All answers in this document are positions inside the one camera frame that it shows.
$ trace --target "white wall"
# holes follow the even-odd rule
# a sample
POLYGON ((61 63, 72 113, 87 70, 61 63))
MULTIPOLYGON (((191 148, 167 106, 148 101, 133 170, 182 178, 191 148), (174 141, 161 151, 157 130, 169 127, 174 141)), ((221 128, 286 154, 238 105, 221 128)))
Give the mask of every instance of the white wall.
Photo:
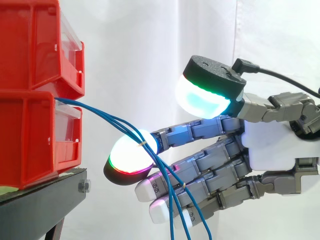
MULTIPOLYGON (((316 1, 240 0, 60 0, 61 8, 85 43, 85 97, 82 102, 154 131, 193 119, 175 101, 175 81, 191 55, 232 64, 233 55, 254 61, 313 89, 320 87, 316 1)), ((261 75, 245 76, 246 92, 264 97, 296 90, 261 75), (265 91, 258 92, 263 84, 265 91)), ((121 136, 102 119, 83 115, 82 167, 92 181, 86 200, 65 219, 61 240, 168 240, 169 224, 152 223, 148 203, 135 186, 116 186, 103 166, 121 136)), ((169 150, 172 163, 212 139, 169 150)), ((267 195, 220 212, 209 221, 219 240, 316 239, 318 191, 301 197, 267 195)), ((206 239, 200 224, 194 240, 206 239)), ((176 239, 186 239, 176 231, 176 239)))

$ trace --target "cable tie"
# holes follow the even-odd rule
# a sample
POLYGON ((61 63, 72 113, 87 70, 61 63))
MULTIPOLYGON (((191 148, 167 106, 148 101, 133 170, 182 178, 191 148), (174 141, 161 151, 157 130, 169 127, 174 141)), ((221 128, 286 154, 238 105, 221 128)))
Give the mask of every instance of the cable tie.
POLYGON ((145 145, 147 143, 147 141, 143 141, 142 143, 140 143, 137 147, 141 147, 142 145, 145 145))

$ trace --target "black cable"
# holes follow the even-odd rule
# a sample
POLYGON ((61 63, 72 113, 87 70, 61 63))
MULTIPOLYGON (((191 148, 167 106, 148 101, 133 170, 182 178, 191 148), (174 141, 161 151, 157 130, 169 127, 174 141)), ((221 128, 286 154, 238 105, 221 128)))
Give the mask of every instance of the black cable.
POLYGON ((293 79, 291 79, 291 78, 289 78, 287 76, 284 76, 284 75, 281 75, 281 74, 279 74, 277 72, 270 71, 270 70, 263 69, 263 68, 260 68, 258 70, 258 73, 267 74, 267 75, 270 75, 272 77, 275 77, 275 78, 281 79, 283 81, 286 81, 287 83, 292 84, 292 85, 296 86, 297 88, 307 92, 308 94, 320 99, 320 94, 319 93, 311 90, 310 88, 302 85, 301 83, 296 82, 295 80, 293 80, 293 79))

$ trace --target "bolt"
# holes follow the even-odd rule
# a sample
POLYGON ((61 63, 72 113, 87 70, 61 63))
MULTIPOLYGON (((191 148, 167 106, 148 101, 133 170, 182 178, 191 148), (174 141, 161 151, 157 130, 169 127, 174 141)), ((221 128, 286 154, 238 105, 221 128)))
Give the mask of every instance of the bolt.
POLYGON ((89 193, 91 190, 91 180, 82 180, 78 185, 78 190, 80 193, 89 193))

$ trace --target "stacked red bins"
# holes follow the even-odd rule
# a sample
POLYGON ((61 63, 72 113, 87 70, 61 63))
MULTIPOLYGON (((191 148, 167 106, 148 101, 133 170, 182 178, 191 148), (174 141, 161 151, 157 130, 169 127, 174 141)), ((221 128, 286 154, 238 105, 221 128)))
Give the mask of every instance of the stacked red bins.
POLYGON ((81 163, 84 44, 58 0, 0 0, 0 186, 24 189, 81 163))

